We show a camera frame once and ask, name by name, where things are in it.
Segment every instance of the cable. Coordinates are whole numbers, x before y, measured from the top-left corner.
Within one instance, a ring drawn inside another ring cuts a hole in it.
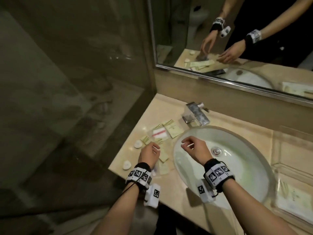
[[[121,195],[114,201],[114,203],[110,206],[109,210],[112,208],[112,206],[118,201],[118,199],[123,195],[125,194],[126,191],[128,191],[133,185],[136,184],[137,181],[139,181],[140,177],[136,180],[136,181],[133,181],[133,184],[128,187],[126,190],[123,191],[123,193],[121,193]]]

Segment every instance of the beige countertop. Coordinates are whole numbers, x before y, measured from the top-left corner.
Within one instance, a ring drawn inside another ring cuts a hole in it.
[[[195,51],[194,55],[190,55],[190,49],[184,49],[178,60],[176,61],[174,67],[185,68],[185,59],[190,59],[191,61],[195,61],[196,57],[200,53],[200,51]],[[218,55],[209,54],[209,59],[216,60]],[[285,67],[277,64],[271,63],[261,63],[255,62],[246,59],[237,59],[234,64],[222,64],[217,61],[207,68],[203,68],[199,70],[199,72],[208,72],[217,69],[223,69],[228,67],[242,68],[254,72],[260,76],[263,76],[267,79],[273,86],[275,90],[282,90],[282,82],[293,82],[304,85],[313,86],[313,72],[299,69],[299,68],[291,68]]]
[[[188,130],[189,126],[181,118],[185,104],[186,102],[156,94],[109,166],[109,170],[126,179],[131,169],[123,170],[123,162],[129,160],[132,166],[135,166],[138,162],[140,149],[133,147],[135,141],[142,138],[147,131],[159,123],[173,119],[178,121],[184,130]],[[213,111],[205,112],[205,114],[211,121],[210,125],[225,128],[244,137],[270,163],[273,130]],[[179,136],[174,139],[168,139],[163,143],[164,150],[170,157],[169,164],[172,163],[172,165],[173,148],[178,138]],[[161,203],[172,208],[203,229],[214,234],[244,234],[232,210],[222,209],[211,204],[202,204],[200,198],[187,189],[174,166],[169,174],[154,177],[152,183],[157,183],[161,186]],[[294,229],[299,234],[306,234],[300,229]]]

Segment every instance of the faucet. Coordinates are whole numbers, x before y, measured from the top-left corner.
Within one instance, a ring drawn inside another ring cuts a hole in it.
[[[201,126],[207,125],[210,123],[206,115],[201,111],[204,109],[206,112],[209,112],[207,108],[204,107],[203,103],[196,104],[194,102],[188,103],[185,105],[185,111],[182,114],[182,118],[186,124],[197,120]]]

